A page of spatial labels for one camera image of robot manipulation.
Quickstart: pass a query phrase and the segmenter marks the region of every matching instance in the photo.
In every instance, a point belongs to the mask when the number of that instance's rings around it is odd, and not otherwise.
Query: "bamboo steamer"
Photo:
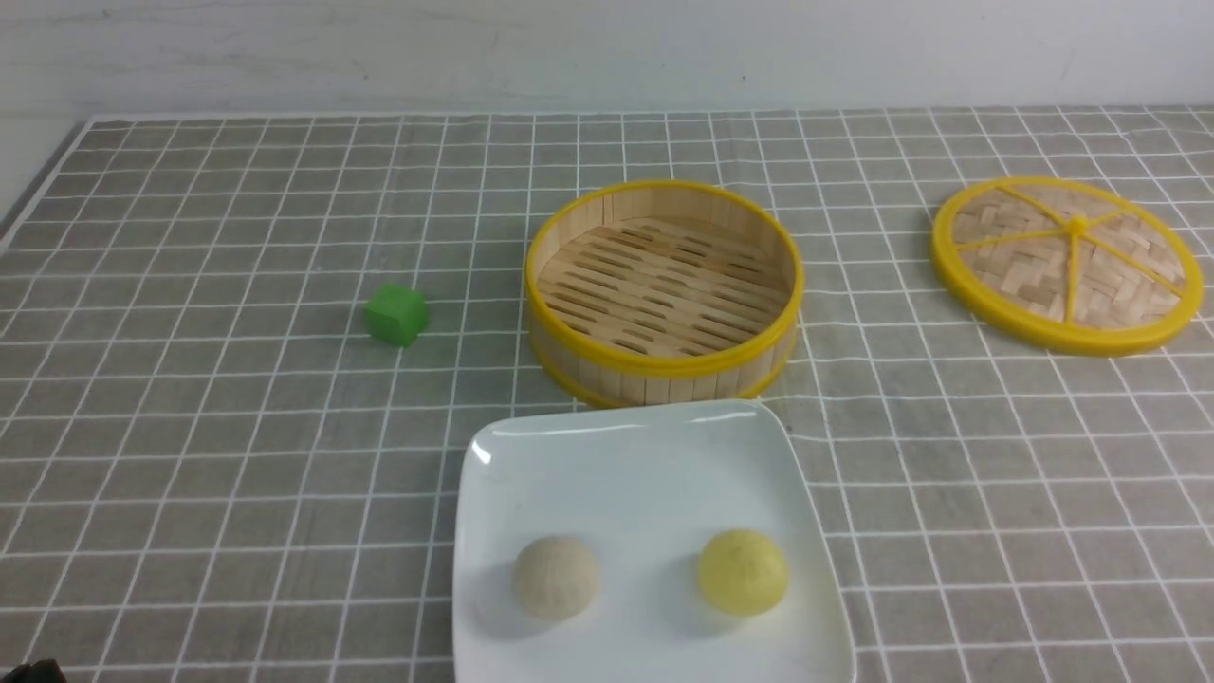
[[[549,218],[524,279],[540,365],[578,399],[620,408],[756,397],[793,351],[805,274],[756,204],[646,181]]]

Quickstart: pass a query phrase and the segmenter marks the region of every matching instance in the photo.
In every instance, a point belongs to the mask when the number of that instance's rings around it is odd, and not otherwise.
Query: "dark object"
[[[67,683],[59,662],[44,659],[34,664],[23,664],[10,671],[0,683]]]

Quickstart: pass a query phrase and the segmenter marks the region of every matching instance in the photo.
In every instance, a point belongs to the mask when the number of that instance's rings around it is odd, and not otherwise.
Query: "bamboo steamer lid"
[[[1153,349],[1201,306],[1197,261],[1141,206],[1053,177],[971,186],[936,216],[944,285],[987,321],[1059,352]]]

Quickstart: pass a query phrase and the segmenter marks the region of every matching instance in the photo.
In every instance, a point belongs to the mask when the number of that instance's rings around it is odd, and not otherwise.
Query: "woven bamboo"
[[[527,261],[541,365],[599,406],[756,395],[795,340],[788,234],[714,187],[630,183],[556,214]]]
[[[953,218],[961,260],[1010,302],[1053,320],[1097,329],[1151,324],[1180,302],[1185,289],[1180,257],[1140,217],[1066,188],[1019,186],[1014,192],[1005,187],[985,192]],[[1066,224],[1076,218],[1088,227],[1072,254]],[[1073,286],[1072,258],[1077,260]]]

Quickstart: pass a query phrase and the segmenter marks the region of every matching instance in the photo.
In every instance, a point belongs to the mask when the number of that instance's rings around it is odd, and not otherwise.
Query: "grid tablecloth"
[[[861,683],[1214,676],[1212,306],[1116,362],[980,324],[929,263],[964,183],[1140,201],[1214,281],[1214,108],[90,121],[0,254],[0,668],[453,681],[463,449],[580,410],[521,329],[540,222],[720,183],[806,263],[765,398],[794,437]],[[431,301],[401,352],[358,302]],[[1214,298],[1207,290],[1207,298]]]

